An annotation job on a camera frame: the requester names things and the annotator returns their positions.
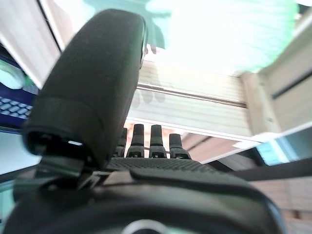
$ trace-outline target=robotic hand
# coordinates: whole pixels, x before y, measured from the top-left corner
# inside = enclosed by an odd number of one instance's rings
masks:
[[[124,157],[146,37],[142,17],[107,10],[62,53],[23,128],[25,147],[42,159],[16,179],[4,234],[285,233],[267,197],[192,161],[179,135],[167,158],[159,125],[149,158],[140,125]]]

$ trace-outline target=textured rubber palm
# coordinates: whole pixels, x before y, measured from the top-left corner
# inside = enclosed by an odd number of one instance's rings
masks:
[[[187,181],[216,186],[238,186],[253,189],[246,181],[216,171],[188,159],[166,158],[112,158],[107,170],[130,170],[136,178]]]

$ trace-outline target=wooden plank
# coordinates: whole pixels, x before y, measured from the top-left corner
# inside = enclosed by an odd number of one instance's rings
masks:
[[[291,200],[285,180],[266,180],[251,182],[258,190],[268,196],[280,209],[291,210]]]
[[[286,224],[291,234],[311,234],[312,221],[287,218]]]
[[[35,0],[2,1],[0,41],[41,88],[59,50]]]
[[[286,181],[292,209],[298,211],[312,211],[312,177],[294,178]]]
[[[207,136],[205,135],[188,133],[188,135],[182,139],[182,146],[185,150],[189,150],[206,138]]]
[[[281,130],[272,108],[272,100],[264,89],[264,80],[251,72],[244,73],[241,79],[245,87],[251,130],[255,135],[253,138],[258,141],[270,140],[274,135],[268,133],[280,133]]]
[[[189,153],[192,160],[203,162],[236,149],[233,146],[235,143],[237,141],[213,137],[189,150]]]
[[[145,61],[140,71],[139,83],[224,100],[245,101],[240,79],[213,74],[205,68]]]
[[[128,119],[215,137],[251,136],[244,108],[144,90],[136,90]]]
[[[57,4],[57,1],[40,0],[40,3],[49,20],[59,47],[61,50],[64,50],[77,32],[74,23],[69,14]]]
[[[312,121],[312,77],[273,101],[282,131]]]

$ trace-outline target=green blurred object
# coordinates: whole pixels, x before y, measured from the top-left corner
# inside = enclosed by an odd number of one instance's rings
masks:
[[[254,71],[271,64],[292,39],[293,0],[77,0],[56,3],[81,27],[114,8],[142,15],[148,43],[170,61],[214,70]]]

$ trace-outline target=wooden beam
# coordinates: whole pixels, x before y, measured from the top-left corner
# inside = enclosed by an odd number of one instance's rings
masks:
[[[233,146],[235,143],[237,143],[237,141],[212,137],[189,150],[189,153],[193,160],[206,163],[207,161],[211,161],[211,158],[236,149]]]
[[[0,41],[41,88],[60,52],[35,0],[3,1]]]
[[[259,74],[267,79],[270,95],[278,94],[311,71],[312,60],[312,9],[306,11],[294,31],[292,42],[269,67]]]
[[[312,77],[290,89],[273,101],[282,131],[312,121]]]
[[[253,139],[267,141],[275,136],[268,133],[280,133],[281,130],[272,107],[272,99],[264,87],[265,81],[259,74],[251,72],[244,73],[240,78],[245,87]]]
[[[249,139],[245,108],[136,90],[128,119],[229,139]]]

